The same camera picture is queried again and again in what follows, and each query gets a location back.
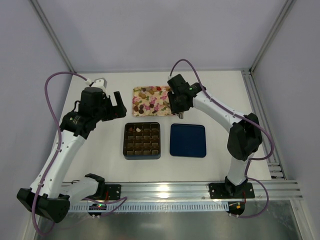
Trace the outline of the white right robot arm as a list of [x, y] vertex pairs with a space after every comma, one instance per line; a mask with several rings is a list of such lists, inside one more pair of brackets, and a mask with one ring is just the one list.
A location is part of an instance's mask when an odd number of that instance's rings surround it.
[[[233, 190], [247, 180], [249, 158], [258, 148], [258, 119], [251, 122], [227, 104], [219, 102], [219, 91], [211, 91], [213, 82], [205, 83], [206, 91], [191, 99], [191, 107], [184, 119], [176, 116], [133, 116], [125, 123], [158, 122], [161, 130], [161, 157], [158, 160], [126, 160], [120, 152], [124, 124], [115, 126], [112, 134], [114, 147], [110, 158], [108, 179], [119, 182], [182, 182], [225, 180], [227, 188]], [[201, 125], [205, 131], [204, 157], [191, 157], [185, 153], [198, 150], [199, 130], [185, 130], [181, 136], [172, 139], [171, 129], [187, 124]], [[173, 146], [184, 154], [174, 155]]]

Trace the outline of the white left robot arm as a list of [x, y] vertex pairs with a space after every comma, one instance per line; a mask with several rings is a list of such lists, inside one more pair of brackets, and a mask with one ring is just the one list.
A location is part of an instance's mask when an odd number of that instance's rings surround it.
[[116, 105], [99, 87], [86, 87], [81, 92], [78, 110], [68, 112], [58, 125], [58, 140], [38, 177], [28, 188], [20, 188], [17, 199], [31, 213], [54, 223], [61, 222], [69, 208], [79, 201], [105, 196], [105, 179], [93, 173], [63, 189], [62, 183], [77, 152], [98, 122], [124, 118], [127, 109], [119, 91]]

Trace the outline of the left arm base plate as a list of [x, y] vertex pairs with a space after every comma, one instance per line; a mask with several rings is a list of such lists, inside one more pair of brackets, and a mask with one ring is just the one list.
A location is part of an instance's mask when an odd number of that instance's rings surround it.
[[122, 186], [120, 184], [105, 184], [104, 200], [106, 202], [119, 200], [121, 198], [121, 189]]

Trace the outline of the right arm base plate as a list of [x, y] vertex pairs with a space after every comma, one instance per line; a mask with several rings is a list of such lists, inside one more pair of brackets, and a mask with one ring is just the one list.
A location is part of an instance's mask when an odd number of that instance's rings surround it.
[[208, 192], [211, 199], [254, 199], [255, 192], [250, 182], [234, 186], [225, 182], [210, 183]]

